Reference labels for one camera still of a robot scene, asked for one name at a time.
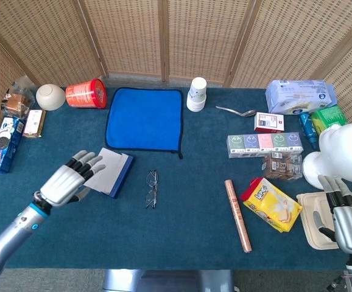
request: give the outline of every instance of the biscuit package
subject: biscuit package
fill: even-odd
[[[17,117],[25,120],[35,102],[30,90],[34,84],[27,76],[16,79],[1,100],[1,109],[5,117]]]
[[[241,200],[254,213],[280,232],[289,232],[302,206],[265,178],[256,178],[241,195]]]
[[[42,128],[46,111],[43,109],[32,109],[29,112],[26,126],[24,126],[23,137],[37,138],[42,137]]]
[[[0,126],[0,172],[9,172],[23,131],[23,123],[5,117]]]

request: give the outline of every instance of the white tray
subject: white tray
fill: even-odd
[[[337,243],[332,242],[328,237],[319,232],[314,223],[312,213],[313,211],[318,211],[323,224],[327,228],[334,230],[333,219],[325,193],[302,193],[297,195],[297,199],[303,207],[300,212],[300,218],[310,246],[315,249],[339,248]]]

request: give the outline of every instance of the cracker pack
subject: cracker pack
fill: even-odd
[[[241,195],[244,205],[280,232],[289,232],[302,206],[265,178],[256,178]]]

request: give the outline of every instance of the copper tube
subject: copper tube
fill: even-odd
[[[251,252],[252,246],[250,245],[247,229],[245,227],[244,219],[242,218],[241,210],[238,205],[233,182],[230,179],[226,180],[225,187],[227,191],[227,197],[229,197],[231,211],[233,212],[234,220],[236,222],[239,239],[241,240],[242,249],[244,252]]]

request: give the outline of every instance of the eyeglasses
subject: eyeglasses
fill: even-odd
[[[156,170],[150,171],[146,176],[146,183],[151,188],[150,191],[145,196],[145,205],[146,208],[152,206],[152,208],[156,208],[157,204],[157,182],[158,182],[158,173]]]

